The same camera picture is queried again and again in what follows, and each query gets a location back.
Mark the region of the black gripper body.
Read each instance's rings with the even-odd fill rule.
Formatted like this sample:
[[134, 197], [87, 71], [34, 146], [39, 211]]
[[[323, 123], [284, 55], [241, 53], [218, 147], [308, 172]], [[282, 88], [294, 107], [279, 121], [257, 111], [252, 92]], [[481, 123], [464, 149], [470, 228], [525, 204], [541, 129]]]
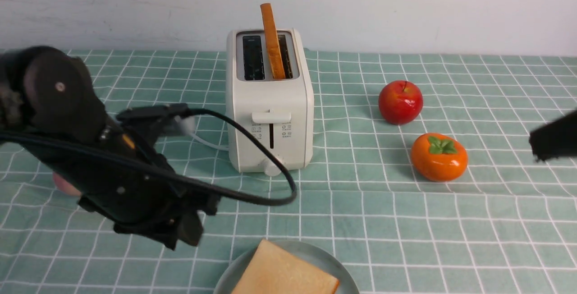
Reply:
[[216, 214], [221, 199], [151, 173], [151, 168], [174, 173], [165, 156], [154, 149], [156, 141], [171, 132], [180, 132], [176, 123], [104, 123], [88, 135], [85, 147], [138, 161], [144, 165], [141, 170], [86, 152], [48, 147], [54, 141], [80, 144], [74, 134], [62, 130], [28, 126], [28, 134], [41, 136], [45, 142], [27, 144], [27, 150], [81, 192], [81, 208], [112, 220], [115, 232], [155, 236], [155, 225], [185, 213]]

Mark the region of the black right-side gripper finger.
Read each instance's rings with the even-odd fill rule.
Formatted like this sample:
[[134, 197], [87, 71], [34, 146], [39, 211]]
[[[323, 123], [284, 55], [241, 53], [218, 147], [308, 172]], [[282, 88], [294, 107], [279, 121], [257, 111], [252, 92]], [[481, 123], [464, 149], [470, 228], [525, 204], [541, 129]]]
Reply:
[[529, 133], [528, 142], [537, 162], [577, 157], [577, 111]]

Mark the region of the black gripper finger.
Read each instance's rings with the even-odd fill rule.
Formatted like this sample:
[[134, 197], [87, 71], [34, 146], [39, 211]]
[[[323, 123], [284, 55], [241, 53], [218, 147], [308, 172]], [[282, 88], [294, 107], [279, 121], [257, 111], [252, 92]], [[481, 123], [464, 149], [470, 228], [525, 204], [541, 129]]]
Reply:
[[201, 219], [196, 212], [186, 212], [182, 216], [163, 221], [153, 227], [156, 240], [173, 251], [179, 241], [193, 247], [198, 246], [203, 232]]

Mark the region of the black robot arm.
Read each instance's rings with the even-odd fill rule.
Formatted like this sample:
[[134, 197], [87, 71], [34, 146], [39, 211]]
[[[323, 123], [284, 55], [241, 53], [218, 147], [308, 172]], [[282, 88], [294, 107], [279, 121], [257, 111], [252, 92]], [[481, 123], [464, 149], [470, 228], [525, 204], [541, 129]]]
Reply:
[[[155, 143], [174, 121], [221, 119], [244, 134], [280, 169], [291, 193], [270, 199], [178, 175]], [[127, 109], [112, 119], [96, 95], [84, 61], [51, 46], [1, 55], [1, 142], [21, 145], [80, 191], [78, 205], [174, 250], [196, 246], [203, 211], [214, 216], [222, 197], [268, 207], [293, 203], [298, 188], [288, 169], [229, 117], [184, 103]]]

